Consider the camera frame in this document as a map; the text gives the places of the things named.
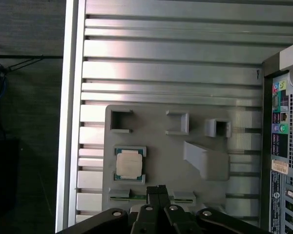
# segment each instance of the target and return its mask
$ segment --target black object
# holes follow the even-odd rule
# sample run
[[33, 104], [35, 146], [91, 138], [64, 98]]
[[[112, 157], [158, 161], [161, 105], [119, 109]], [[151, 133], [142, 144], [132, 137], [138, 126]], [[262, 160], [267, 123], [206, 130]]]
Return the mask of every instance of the black object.
[[0, 140], [0, 217], [15, 206], [18, 161], [19, 140]]
[[148, 187], [148, 204], [129, 215], [122, 209], [109, 209], [59, 234], [269, 234], [269, 232], [214, 209], [196, 215], [171, 205], [165, 185]]

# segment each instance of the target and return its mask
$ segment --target metal edge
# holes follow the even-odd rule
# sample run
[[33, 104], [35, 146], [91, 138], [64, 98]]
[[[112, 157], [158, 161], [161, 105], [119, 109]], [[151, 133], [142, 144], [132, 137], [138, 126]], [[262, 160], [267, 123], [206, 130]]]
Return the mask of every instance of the metal edge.
[[263, 79], [263, 128], [262, 128], [262, 165], [261, 165], [261, 197], [260, 197], [260, 228], [269, 230], [270, 210], [270, 159], [272, 131], [272, 78]]
[[293, 224], [289, 223], [288, 221], [284, 221], [284, 225], [288, 226], [293, 231]]
[[287, 70], [293, 67], [293, 45], [280, 52], [280, 70]]
[[264, 79], [275, 78], [288, 73], [288, 70], [280, 70], [280, 52], [263, 62]]
[[75, 46], [77, 36], [78, 0], [66, 1], [65, 37], [63, 52], [63, 75], [61, 91], [61, 113], [59, 132], [59, 159], [57, 204], [55, 218], [55, 232], [68, 226], [68, 199], [70, 176], [70, 150], [71, 150], [71, 120], [73, 114], [73, 97], [75, 70]]
[[263, 128], [262, 128], [262, 166], [260, 228], [269, 230], [270, 223], [270, 175], [271, 175], [271, 132], [272, 132], [272, 84], [273, 78], [288, 73], [279, 69], [280, 53], [263, 62]]
[[80, 130], [80, 109], [82, 90], [82, 71], [84, 61], [84, 22], [85, 22], [85, 0], [78, 3], [77, 39], [76, 39], [76, 60], [75, 60], [75, 80], [72, 118], [72, 144], [71, 144], [71, 164], [69, 183], [69, 207], [68, 226], [76, 223], [76, 199], [77, 199], [77, 173], [78, 173], [78, 152], [79, 152], [79, 130]]

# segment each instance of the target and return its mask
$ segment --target dark background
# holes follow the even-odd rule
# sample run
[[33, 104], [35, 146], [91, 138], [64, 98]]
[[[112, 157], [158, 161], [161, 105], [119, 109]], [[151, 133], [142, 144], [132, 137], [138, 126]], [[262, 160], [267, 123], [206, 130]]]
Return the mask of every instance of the dark background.
[[[65, 4], [0, 0], [0, 55], [62, 56]], [[8, 75], [0, 119], [21, 151], [17, 203], [0, 218], [1, 233], [54, 233], [62, 65], [46, 59]]]

